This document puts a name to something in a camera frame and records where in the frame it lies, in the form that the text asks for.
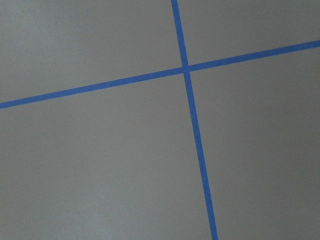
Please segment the crossing blue tape line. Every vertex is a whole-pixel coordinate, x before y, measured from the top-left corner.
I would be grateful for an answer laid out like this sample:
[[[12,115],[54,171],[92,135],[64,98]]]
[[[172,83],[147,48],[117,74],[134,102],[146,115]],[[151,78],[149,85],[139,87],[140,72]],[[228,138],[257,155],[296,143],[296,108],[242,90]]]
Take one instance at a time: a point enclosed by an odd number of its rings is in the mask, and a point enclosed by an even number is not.
[[[199,170],[201,175],[201,182],[202,182],[202,188],[204,193],[210,235],[211,235],[211,239],[217,240],[219,237],[218,237],[218,231],[217,231],[216,220],[215,220],[214,206],[212,202],[211,189],[210,189],[210,183],[209,183],[207,166],[206,166],[206,159],[204,155],[202,137],[200,133],[197,108],[196,108],[193,85],[192,85],[191,71],[190,71],[190,66],[188,62],[187,49],[186,49],[186,44],[184,39],[183,25],[182,25],[182,20],[180,15],[179,3],[177,0],[171,1],[171,8],[173,12],[175,31],[177,35],[181,67],[182,67],[182,73],[184,77],[190,119],[191,119],[194,142],[196,147],[198,165],[199,165]]]

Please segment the long blue tape line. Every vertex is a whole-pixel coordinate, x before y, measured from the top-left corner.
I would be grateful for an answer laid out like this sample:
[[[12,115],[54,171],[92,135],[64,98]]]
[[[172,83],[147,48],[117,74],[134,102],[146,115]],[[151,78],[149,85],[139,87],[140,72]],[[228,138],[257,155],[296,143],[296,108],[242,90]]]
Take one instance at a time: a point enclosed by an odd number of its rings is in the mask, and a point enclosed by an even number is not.
[[[277,56],[277,55],[283,55],[283,54],[288,54],[288,53],[293,53],[293,52],[298,52],[298,51],[303,51],[308,49],[314,49],[314,48],[318,48],[319,46],[320,46],[319,40],[304,42],[304,43],[299,43],[299,44],[294,44],[294,45],[289,45],[289,46],[284,46],[279,48],[273,48],[269,50],[263,50],[263,51],[253,52],[253,53],[242,54],[238,56],[232,56],[232,57],[192,64],[188,67],[188,70],[190,70],[191,72],[195,72],[195,71],[200,71],[200,70],[205,70],[210,68],[216,68],[220,66],[247,62],[247,61],[256,60],[256,59],[268,58],[268,57]],[[183,73],[184,73],[183,68],[177,67],[177,68],[151,72],[151,73],[146,73],[146,74],[137,75],[137,76],[131,76],[126,78],[76,87],[76,88],[65,89],[65,90],[56,91],[56,92],[40,94],[36,96],[30,96],[26,98],[20,98],[16,100],[10,100],[6,102],[2,102],[0,104],[0,108],[1,109],[12,108],[20,105],[42,102],[42,101],[47,101],[51,99],[57,99],[57,98],[87,93],[87,92],[93,92],[93,91],[108,89],[112,87],[118,87],[118,86],[168,77],[168,76],[179,75]]]

